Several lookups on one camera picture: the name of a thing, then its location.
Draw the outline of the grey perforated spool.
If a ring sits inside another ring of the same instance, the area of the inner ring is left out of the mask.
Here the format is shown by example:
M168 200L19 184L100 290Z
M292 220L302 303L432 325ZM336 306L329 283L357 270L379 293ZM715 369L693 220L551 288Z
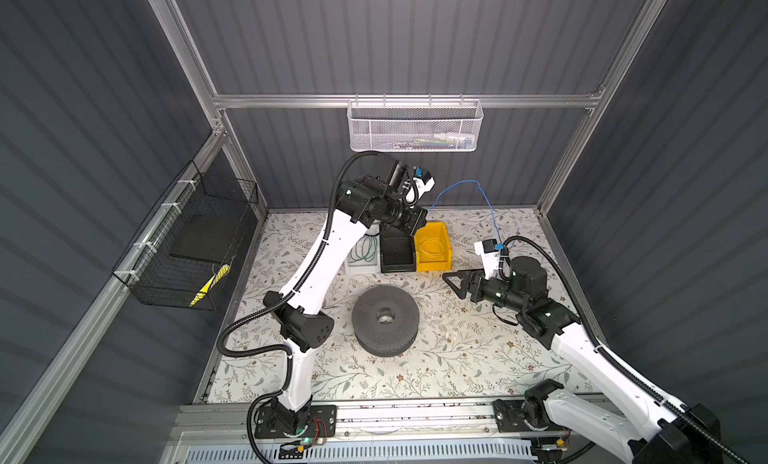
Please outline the grey perforated spool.
M377 357L395 357L415 342L420 323L416 300L389 285L372 287L357 299L352 325L360 346Z

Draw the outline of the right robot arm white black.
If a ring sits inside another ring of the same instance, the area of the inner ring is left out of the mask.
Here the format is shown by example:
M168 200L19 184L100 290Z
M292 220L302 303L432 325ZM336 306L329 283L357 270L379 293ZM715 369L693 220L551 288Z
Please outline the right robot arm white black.
M518 326L586 376L618 410L606 411L546 379L525 393L522 411L532 429L568 428L625 463L722 462L717 417L663 392L591 337L577 314L549 298L547 273L536 259L513 258L505 275L479 269L442 279L461 299L514 311Z

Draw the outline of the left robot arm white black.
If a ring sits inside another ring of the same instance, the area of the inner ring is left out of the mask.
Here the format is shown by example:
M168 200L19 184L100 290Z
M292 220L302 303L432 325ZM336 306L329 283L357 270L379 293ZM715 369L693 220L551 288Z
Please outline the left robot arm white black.
M414 236L426 224L427 210L418 202L434 185L428 170L374 151L350 158L335 178L325 223L309 254L265 301L288 348L285 385L270 399L270 410L288 433L300 434L310 419L316 350L334 327L322 305L337 272L374 224Z

